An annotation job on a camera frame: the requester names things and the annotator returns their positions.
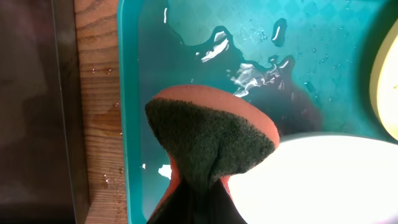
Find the light blue plate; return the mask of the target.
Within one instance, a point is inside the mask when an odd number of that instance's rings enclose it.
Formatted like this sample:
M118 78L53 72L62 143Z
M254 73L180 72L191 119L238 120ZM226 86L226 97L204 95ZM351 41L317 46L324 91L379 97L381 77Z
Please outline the light blue plate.
M396 223L397 145L294 136L228 185L248 223Z

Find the green and pink sponge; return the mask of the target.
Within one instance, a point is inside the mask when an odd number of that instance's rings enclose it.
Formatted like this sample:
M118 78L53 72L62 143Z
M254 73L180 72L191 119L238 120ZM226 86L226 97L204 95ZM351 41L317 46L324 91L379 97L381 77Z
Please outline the green and pink sponge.
M229 178L263 162L280 142L278 130L266 114L231 93L209 86L164 89L146 104L145 112L172 170L169 186L155 210L181 182L187 182L197 199L194 224L198 224L198 200L217 180L232 199Z

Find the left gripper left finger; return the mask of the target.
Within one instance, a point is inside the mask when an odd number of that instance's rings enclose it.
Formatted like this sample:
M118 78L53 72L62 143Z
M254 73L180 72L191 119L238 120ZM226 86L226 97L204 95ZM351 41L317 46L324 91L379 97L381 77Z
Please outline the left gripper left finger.
M196 195L187 182L181 182L161 203L147 224L194 224Z

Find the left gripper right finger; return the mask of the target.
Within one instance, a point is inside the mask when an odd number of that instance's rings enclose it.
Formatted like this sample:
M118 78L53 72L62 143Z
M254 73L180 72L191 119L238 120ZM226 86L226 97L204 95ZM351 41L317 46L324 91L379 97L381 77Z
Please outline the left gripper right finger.
M198 200L198 224L246 224L221 180Z

